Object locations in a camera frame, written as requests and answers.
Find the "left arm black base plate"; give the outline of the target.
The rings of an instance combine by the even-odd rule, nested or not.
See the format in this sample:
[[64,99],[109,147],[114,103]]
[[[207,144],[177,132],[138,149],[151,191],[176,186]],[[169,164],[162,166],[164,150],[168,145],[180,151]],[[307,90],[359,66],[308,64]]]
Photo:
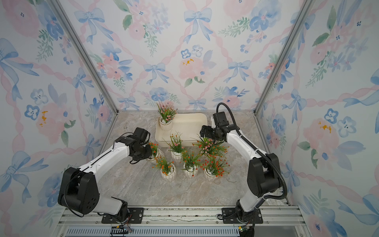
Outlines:
[[129,207],[127,215],[124,217],[112,216],[104,214],[101,220],[102,224],[141,224],[144,215],[144,208],[142,207]]

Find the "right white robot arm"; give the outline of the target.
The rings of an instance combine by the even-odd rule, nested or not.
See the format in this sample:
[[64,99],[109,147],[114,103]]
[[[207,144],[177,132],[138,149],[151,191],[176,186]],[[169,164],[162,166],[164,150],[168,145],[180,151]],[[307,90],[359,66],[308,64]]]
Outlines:
[[287,197],[285,180],[281,175],[277,155],[268,154],[253,144],[235,125],[211,127],[203,125],[201,138],[223,141],[233,146],[248,162],[245,195],[236,203],[233,218],[240,223],[254,223],[260,206],[268,199]]

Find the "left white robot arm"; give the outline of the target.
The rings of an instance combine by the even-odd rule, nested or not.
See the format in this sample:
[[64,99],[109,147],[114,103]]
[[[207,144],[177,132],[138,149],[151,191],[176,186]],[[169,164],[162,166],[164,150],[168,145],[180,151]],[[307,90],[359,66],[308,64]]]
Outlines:
[[131,157],[131,163],[134,165],[151,156],[152,148],[149,144],[141,144],[127,137],[115,141],[108,150],[89,163],[65,170],[58,204],[68,208],[78,217],[95,212],[111,216],[115,221],[125,222],[130,216],[127,202],[101,195],[98,182],[124,158]]

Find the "pink gypsophila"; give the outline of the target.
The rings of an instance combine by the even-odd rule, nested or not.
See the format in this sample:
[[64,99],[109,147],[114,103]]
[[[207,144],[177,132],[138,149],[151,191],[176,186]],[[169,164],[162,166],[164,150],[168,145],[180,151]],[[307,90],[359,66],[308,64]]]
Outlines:
[[173,128],[173,120],[177,114],[177,110],[171,105],[165,105],[162,102],[158,102],[157,106],[160,114],[160,128],[163,131],[170,131]]

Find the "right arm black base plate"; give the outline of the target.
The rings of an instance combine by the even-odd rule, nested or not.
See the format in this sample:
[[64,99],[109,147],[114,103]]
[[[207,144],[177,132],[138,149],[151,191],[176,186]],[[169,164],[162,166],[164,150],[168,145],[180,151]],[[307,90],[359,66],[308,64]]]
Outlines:
[[251,212],[244,212],[237,207],[222,208],[222,213],[217,218],[224,224],[262,224],[263,218],[260,209],[254,209]]

